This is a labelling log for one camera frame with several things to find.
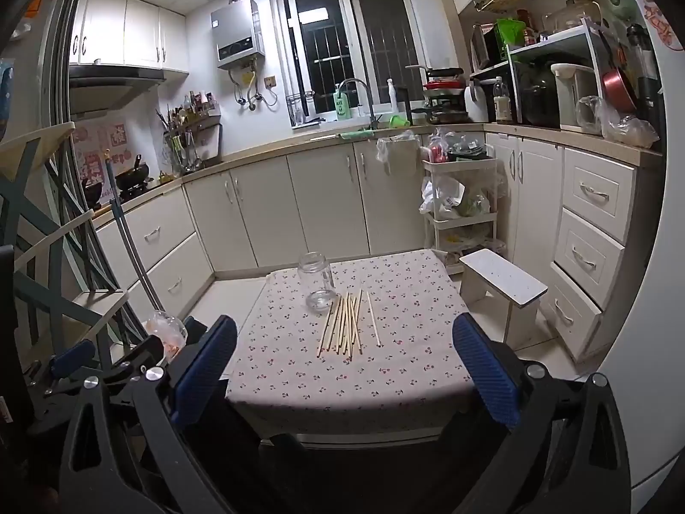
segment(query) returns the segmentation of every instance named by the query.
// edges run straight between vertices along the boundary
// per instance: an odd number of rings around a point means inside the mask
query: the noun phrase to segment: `countertop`
[[[428,135],[433,133],[436,126],[434,125],[419,125],[410,127],[410,129],[417,135]],[[659,167],[663,162],[663,155],[660,152],[655,152],[648,149],[640,149],[635,146],[628,146],[622,143],[614,143],[607,141],[597,135],[587,135],[585,133],[575,133],[573,131],[563,131],[561,129],[548,129],[542,127],[531,127],[526,125],[506,125],[497,123],[471,123],[471,124],[454,124],[445,127],[453,128],[455,131],[485,131],[486,133],[508,133],[517,137],[526,137],[530,139],[537,139],[549,143],[560,144],[563,146],[572,147],[574,149],[587,150],[595,154],[612,158],[626,164],[637,167],[653,168]],[[183,183],[194,182],[194,180],[201,179],[205,176],[218,174],[224,172],[232,167],[244,166],[244,164],[251,164],[259,160],[266,160],[278,156],[288,155],[292,152],[300,152],[303,150],[320,149],[322,147],[351,143],[357,141],[365,141],[369,138],[392,137],[403,133],[409,128],[397,129],[378,129],[374,132],[374,137],[367,135],[360,135],[357,138],[342,138],[336,133],[316,136],[313,134],[300,135],[296,137],[289,137],[285,140],[279,140],[272,143],[265,143],[263,145],[253,146],[249,149],[239,150],[231,154],[224,155],[222,162],[215,166],[210,166],[199,172],[188,174],[183,178],[175,179],[173,182],[158,185],[147,193],[132,199],[123,204],[124,212],[134,209],[146,203],[150,199],[167,193],[176,189]],[[111,222],[114,219],[111,210],[105,210],[93,219],[95,228],[99,228]]]

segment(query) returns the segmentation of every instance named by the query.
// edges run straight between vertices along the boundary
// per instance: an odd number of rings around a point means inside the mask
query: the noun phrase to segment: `water heater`
[[[262,27],[255,0],[237,0],[211,13],[218,67],[228,70],[264,56]]]

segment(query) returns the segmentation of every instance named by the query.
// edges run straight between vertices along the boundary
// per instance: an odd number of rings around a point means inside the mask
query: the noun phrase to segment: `window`
[[[292,124],[336,119],[334,93],[346,78],[366,82],[377,116],[389,110],[388,79],[422,101],[424,63],[409,0],[277,0],[289,78]],[[351,108],[366,108],[363,87],[346,87]]]

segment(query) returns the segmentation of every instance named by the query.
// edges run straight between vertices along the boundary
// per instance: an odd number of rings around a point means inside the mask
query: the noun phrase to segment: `white drawer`
[[[127,212],[126,222],[146,271],[195,231],[181,188]],[[138,277],[116,222],[100,228],[97,235],[116,281],[121,288],[128,288]]]
[[[623,245],[567,209],[562,210],[554,261],[602,309],[611,296]]]
[[[147,273],[167,313],[176,317],[187,309],[211,274],[210,264],[196,233]],[[129,291],[129,303],[142,323],[153,311],[152,304],[139,281]]]
[[[579,360],[602,319],[602,311],[556,264],[550,268],[549,289],[540,299],[540,311]]]
[[[636,168],[580,150],[564,150],[564,207],[625,244]]]

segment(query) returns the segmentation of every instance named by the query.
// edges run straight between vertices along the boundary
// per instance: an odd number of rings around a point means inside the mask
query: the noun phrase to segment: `stool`
[[[459,293],[464,303],[483,299],[488,288],[509,301],[503,342],[515,349],[535,325],[540,297],[547,292],[547,286],[490,249],[481,249],[460,260],[464,275]]]

